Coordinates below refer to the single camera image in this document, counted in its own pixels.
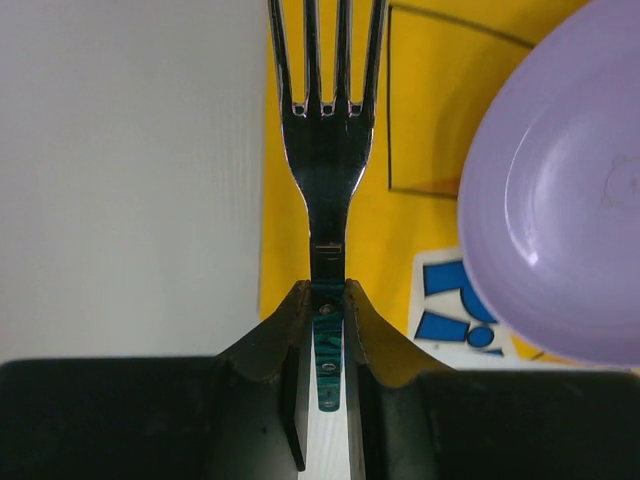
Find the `fork with green handle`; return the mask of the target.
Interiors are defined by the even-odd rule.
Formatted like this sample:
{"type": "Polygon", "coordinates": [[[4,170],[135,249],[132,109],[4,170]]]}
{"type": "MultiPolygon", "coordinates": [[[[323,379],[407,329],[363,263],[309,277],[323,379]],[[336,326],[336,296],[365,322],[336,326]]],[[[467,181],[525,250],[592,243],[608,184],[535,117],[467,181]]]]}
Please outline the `fork with green handle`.
{"type": "Polygon", "coordinates": [[[346,229],[350,205],[368,164],[376,116],[386,4],[372,5],[363,98],[351,98],[352,4],[337,5],[334,94],[321,98],[318,4],[303,8],[305,98],[292,97],[284,15],[268,4],[285,157],[309,221],[310,287],[318,407],[340,407],[346,229]]]}

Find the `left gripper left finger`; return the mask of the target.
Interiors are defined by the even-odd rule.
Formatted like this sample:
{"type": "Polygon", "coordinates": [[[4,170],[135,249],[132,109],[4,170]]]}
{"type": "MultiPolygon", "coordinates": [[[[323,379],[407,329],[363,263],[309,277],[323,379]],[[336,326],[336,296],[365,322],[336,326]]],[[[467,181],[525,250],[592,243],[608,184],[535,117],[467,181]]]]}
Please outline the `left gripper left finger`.
{"type": "Polygon", "coordinates": [[[215,356],[1,368],[5,479],[294,479],[306,466],[310,286],[215,356]]]}

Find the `purple plastic plate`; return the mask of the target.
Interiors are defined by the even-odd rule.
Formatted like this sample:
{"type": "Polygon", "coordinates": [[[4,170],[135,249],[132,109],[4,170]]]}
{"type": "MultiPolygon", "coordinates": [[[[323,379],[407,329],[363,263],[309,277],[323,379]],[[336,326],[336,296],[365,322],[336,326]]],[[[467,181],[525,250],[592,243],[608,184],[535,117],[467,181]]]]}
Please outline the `purple plastic plate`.
{"type": "Polygon", "coordinates": [[[499,322],[584,363],[639,363],[639,5],[592,1],[495,97],[458,194],[463,263],[499,322]]]}

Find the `yellow cloth placemat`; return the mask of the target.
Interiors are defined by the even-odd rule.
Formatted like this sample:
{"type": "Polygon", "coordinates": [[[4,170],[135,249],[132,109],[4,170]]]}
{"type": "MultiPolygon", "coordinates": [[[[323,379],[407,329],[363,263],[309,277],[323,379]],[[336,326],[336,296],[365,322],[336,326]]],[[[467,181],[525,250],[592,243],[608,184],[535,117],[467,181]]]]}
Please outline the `yellow cloth placemat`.
{"type": "Polygon", "coordinates": [[[499,88],[576,1],[392,1],[374,148],[348,227],[348,271],[399,330],[456,368],[568,368],[457,298],[426,300],[423,274],[458,261],[455,194],[499,88]]]}

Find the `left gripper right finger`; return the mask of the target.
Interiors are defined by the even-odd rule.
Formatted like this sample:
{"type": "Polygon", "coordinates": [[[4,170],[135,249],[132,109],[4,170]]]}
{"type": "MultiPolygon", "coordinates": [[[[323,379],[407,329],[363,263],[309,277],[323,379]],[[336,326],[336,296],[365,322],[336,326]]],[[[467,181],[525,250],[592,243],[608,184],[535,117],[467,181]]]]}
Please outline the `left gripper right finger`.
{"type": "Polygon", "coordinates": [[[355,479],[635,479],[639,379],[598,370],[467,370],[344,291],[355,479]]]}

